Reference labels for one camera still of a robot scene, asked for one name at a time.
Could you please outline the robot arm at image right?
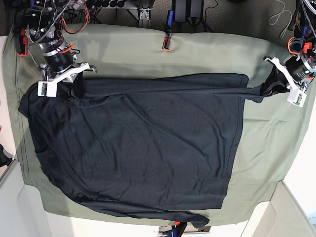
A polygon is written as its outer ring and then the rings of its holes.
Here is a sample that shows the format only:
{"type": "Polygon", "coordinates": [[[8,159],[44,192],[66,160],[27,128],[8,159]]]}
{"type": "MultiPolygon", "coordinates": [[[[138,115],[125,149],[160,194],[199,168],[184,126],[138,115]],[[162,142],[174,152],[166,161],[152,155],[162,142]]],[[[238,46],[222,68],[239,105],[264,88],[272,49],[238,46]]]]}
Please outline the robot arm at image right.
{"type": "Polygon", "coordinates": [[[287,42],[287,51],[291,57],[284,63],[277,57],[264,58],[273,65],[273,68],[261,86],[262,96],[291,91],[302,96],[316,80],[316,2],[314,0],[296,1],[295,12],[280,35],[284,36],[287,30],[294,32],[294,36],[287,42]]]}

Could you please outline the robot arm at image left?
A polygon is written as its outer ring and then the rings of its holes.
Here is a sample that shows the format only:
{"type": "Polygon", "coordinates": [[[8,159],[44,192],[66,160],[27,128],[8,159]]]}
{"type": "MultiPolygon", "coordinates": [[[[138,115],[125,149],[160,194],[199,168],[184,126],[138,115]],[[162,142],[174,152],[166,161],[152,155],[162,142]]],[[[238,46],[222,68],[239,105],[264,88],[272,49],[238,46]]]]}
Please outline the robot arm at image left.
{"type": "Polygon", "coordinates": [[[74,35],[89,23],[90,15],[84,0],[32,0],[30,13],[14,28],[18,56],[31,56],[31,47],[37,45],[45,62],[36,64],[41,74],[38,96],[56,97],[60,82],[73,83],[84,71],[96,71],[87,62],[77,63],[79,50],[66,42],[63,32],[74,35]],[[83,10],[85,20],[77,30],[69,30],[64,19],[67,9],[83,10]]]}

